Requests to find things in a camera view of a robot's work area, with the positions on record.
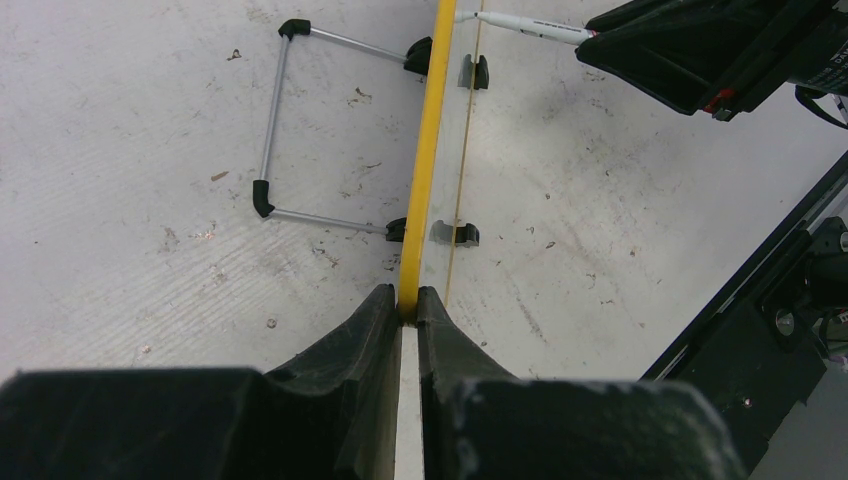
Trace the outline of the white green marker pen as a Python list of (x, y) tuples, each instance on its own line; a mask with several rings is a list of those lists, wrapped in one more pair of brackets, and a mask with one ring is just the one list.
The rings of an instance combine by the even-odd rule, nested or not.
[(518, 32), (534, 38), (542, 38), (558, 43), (579, 46), (598, 35), (594, 30), (568, 26), (553, 21), (534, 19), (492, 11), (465, 11), (455, 14), (454, 21), (462, 23), (478, 20), (498, 28)]

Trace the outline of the yellow framed whiteboard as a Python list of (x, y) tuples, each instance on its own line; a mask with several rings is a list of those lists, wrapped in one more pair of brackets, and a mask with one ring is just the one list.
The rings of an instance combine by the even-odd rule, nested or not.
[(335, 474), (344, 479), (397, 479), (397, 444), (418, 427), (401, 417), (402, 374), (421, 348), (414, 338), (419, 296), (445, 294), (457, 246), (478, 241), (472, 225), (458, 225), (465, 151), (474, 94), (488, 84), (479, 54), (478, 1), (443, 1), (433, 33), (406, 53), (385, 50), (290, 19), (279, 30), (288, 50), (298, 37), (321, 38), (400, 63), (425, 79), (425, 95), (407, 213), (380, 228), (402, 246), (398, 284), (381, 286), (347, 323), (295, 358), (309, 369), (307, 397), (350, 404), (339, 414), (347, 428)]

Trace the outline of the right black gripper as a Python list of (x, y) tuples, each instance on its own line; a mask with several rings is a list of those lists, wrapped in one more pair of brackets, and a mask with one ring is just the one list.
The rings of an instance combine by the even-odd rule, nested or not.
[(677, 113), (730, 121), (791, 84), (815, 117), (847, 119), (845, 1), (633, 0), (586, 28), (580, 62)]

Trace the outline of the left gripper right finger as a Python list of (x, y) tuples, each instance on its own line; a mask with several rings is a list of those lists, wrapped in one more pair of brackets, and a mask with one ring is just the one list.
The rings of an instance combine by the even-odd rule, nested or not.
[(717, 410), (681, 382), (528, 380), (418, 292), (429, 479), (744, 479)]

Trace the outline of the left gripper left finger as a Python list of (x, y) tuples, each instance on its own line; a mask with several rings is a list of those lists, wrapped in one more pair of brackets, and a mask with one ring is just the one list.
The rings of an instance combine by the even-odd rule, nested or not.
[(1, 387), (5, 479), (390, 479), (400, 323), (375, 287), (268, 372), (53, 370)]

